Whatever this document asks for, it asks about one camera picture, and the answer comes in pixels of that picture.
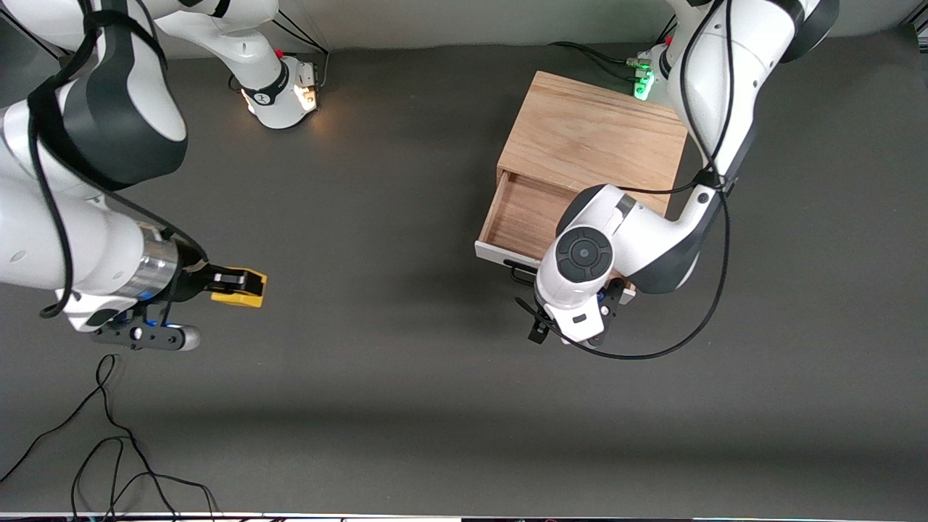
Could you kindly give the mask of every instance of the green led light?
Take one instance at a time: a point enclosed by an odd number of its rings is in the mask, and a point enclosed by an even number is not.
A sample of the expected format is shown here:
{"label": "green led light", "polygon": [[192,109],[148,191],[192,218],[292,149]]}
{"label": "green led light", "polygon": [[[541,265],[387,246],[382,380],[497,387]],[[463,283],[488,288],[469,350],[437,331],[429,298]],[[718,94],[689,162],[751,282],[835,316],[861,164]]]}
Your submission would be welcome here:
{"label": "green led light", "polygon": [[651,86],[654,85],[654,73],[648,71],[643,78],[638,78],[639,86],[635,88],[635,98],[644,100],[648,99],[651,93]]}

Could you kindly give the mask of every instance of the connector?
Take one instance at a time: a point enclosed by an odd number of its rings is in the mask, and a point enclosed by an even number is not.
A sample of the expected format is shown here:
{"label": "connector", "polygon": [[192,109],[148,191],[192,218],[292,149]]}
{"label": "connector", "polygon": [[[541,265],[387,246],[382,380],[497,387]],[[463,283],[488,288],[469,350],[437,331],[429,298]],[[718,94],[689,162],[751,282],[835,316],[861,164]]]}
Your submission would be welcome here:
{"label": "connector", "polygon": [[639,72],[643,71],[635,71],[635,76],[637,77],[635,82],[635,98],[645,100],[648,99],[648,94],[651,93],[651,86],[654,85],[654,72],[644,71],[643,75],[639,75]]}
{"label": "connector", "polygon": [[628,67],[634,67],[640,71],[650,71],[651,70],[651,61],[644,58],[630,58],[625,60],[625,65]]}

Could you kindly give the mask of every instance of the open drawer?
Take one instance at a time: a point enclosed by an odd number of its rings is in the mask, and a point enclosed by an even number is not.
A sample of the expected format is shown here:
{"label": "open drawer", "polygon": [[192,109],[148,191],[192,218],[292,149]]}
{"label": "open drawer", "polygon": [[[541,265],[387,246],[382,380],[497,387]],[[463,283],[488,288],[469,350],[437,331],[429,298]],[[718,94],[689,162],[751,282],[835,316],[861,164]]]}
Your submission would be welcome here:
{"label": "open drawer", "polygon": [[[496,195],[474,243],[477,257],[538,268],[581,190],[673,187],[686,134],[669,107],[536,73],[496,163]],[[636,199],[660,215],[669,203],[665,194]],[[624,302],[634,295],[626,288]]]}
{"label": "open drawer", "polygon": [[[519,265],[538,268],[541,258],[557,238],[558,221],[578,192],[538,179],[502,171],[496,195],[474,242],[477,257],[510,269]],[[621,277],[612,272],[612,278]],[[620,301],[635,296],[631,284]]]}

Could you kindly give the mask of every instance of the white panel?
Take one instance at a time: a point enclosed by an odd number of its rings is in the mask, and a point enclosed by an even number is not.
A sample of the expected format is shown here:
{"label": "white panel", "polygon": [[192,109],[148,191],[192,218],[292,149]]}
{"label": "white panel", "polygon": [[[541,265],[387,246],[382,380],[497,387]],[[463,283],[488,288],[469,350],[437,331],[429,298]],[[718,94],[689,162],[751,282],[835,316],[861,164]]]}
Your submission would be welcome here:
{"label": "white panel", "polygon": [[515,252],[506,250],[505,248],[499,248],[498,246],[485,243],[483,241],[474,241],[473,249],[477,254],[477,257],[486,259],[487,261],[493,261],[498,265],[505,266],[504,262],[507,260],[521,263],[527,267],[538,268],[541,265],[541,262],[537,259],[533,259],[522,254],[516,254]]}

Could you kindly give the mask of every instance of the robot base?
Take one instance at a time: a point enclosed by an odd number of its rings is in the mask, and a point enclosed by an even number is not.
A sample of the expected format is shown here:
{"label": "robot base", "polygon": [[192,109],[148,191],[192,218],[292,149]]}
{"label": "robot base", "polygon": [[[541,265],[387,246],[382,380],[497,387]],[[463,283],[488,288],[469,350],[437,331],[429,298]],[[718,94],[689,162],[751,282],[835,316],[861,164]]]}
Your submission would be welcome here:
{"label": "robot base", "polygon": [[316,66],[294,57],[284,57],[280,61],[288,71],[288,87],[272,103],[262,105],[244,91],[241,93],[248,103],[249,112],[265,127],[272,129],[292,127],[317,107]]}

